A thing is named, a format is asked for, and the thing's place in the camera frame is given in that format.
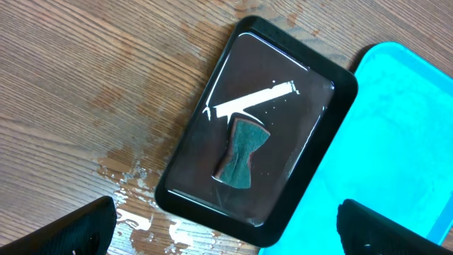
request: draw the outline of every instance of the cyan surface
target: cyan surface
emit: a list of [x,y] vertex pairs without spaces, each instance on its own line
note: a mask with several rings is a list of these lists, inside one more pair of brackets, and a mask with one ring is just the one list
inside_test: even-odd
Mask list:
[[453,81],[394,42],[373,47],[355,76],[350,112],[282,238],[261,254],[344,254],[336,215],[346,198],[438,244],[450,229]]

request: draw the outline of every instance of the wood grain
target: wood grain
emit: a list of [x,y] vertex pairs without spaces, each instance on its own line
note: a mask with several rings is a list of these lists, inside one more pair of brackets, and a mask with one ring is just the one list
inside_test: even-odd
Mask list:
[[119,222],[109,254],[256,254],[154,201],[249,14],[346,68],[363,47],[394,40],[453,75],[450,0],[0,1],[0,245],[110,195],[151,227]]

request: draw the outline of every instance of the green sponge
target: green sponge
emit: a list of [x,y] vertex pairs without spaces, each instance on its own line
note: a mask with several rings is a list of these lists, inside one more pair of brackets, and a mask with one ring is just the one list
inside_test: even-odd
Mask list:
[[231,129],[229,147],[213,177],[233,188],[250,188],[250,158],[270,133],[260,125],[236,118]]

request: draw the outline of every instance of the green scouring pad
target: green scouring pad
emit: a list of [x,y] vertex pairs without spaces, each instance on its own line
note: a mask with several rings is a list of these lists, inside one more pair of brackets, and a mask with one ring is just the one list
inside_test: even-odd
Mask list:
[[236,118],[226,155],[213,177],[233,188],[250,188],[250,160],[254,153],[269,138],[270,133],[260,125]]

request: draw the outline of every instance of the black object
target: black object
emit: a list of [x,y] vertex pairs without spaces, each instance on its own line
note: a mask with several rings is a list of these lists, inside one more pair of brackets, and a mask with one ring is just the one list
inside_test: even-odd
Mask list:
[[[189,195],[175,193],[166,186],[166,179],[170,174],[169,169],[175,164],[176,155],[182,150],[182,144],[187,139],[190,139],[188,130],[194,125],[197,115],[205,107],[204,102],[227,60],[232,45],[238,36],[243,33],[252,33],[258,36],[266,43],[290,56],[295,62],[302,63],[309,67],[310,70],[332,81],[335,86],[328,107],[317,121],[316,128],[313,130],[309,141],[305,144],[302,155],[295,164],[294,171],[285,180],[285,186],[282,188],[277,201],[273,204],[272,210],[266,219],[258,225],[252,222],[240,221],[230,215],[220,213],[215,208],[203,205]],[[349,71],[326,59],[268,21],[257,16],[245,17],[236,25],[226,44],[222,56],[195,109],[194,116],[188,123],[187,129],[167,166],[167,170],[159,181],[155,194],[156,202],[162,209],[170,213],[242,239],[250,244],[259,247],[268,247],[274,244],[286,228],[356,95],[357,81]]]
[[0,248],[14,255],[105,255],[116,226],[113,199],[104,196]]
[[338,207],[337,231],[346,255],[453,255],[350,199]]

